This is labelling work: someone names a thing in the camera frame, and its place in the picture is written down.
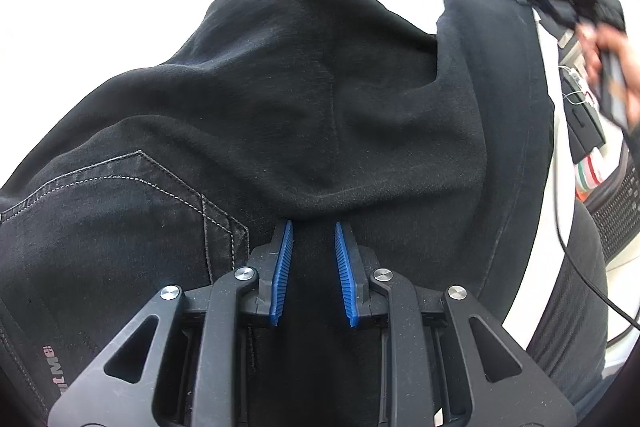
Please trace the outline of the person's right hand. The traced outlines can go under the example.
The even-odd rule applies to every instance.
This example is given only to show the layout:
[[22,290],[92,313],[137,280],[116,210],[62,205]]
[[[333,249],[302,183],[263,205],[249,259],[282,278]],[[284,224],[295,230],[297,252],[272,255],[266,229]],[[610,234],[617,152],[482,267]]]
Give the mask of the person's right hand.
[[634,129],[639,124],[639,54],[623,31],[608,24],[599,24],[596,27],[579,24],[576,26],[576,34],[582,47],[587,80],[592,90],[596,90],[600,84],[601,54],[613,52],[620,59],[627,86],[628,129]]

